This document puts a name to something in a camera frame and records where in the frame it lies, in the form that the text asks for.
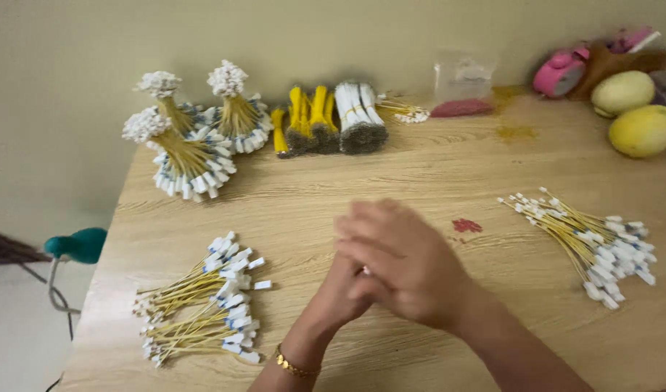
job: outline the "wooden table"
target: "wooden table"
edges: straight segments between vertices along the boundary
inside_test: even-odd
[[[178,278],[229,230],[268,260],[256,274],[276,290],[254,295],[258,350],[270,354],[314,293],[332,258],[332,219],[353,198],[393,197],[441,228],[468,271],[597,391],[666,388],[666,155],[632,160],[606,139],[608,121],[585,103],[518,98],[501,117],[430,120],[390,128],[381,152],[278,160],[272,145],[238,156],[215,202],[154,188],[153,152],[137,151],[77,327],[61,391],[244,391],[260,368],[228,354],[190,356],[155,370],[142,359],[135,290]],[[502,132],[501,124],[533,127]],[[498,204],[546,186],[598,215],[642,220],[659,263],[657,287],[621,283],[606,310],[587,298],[564,251]],[[466,218],[482,233],[458,233]],[[373,307],[331,343],[320,391],[495,391],[459,340]]]

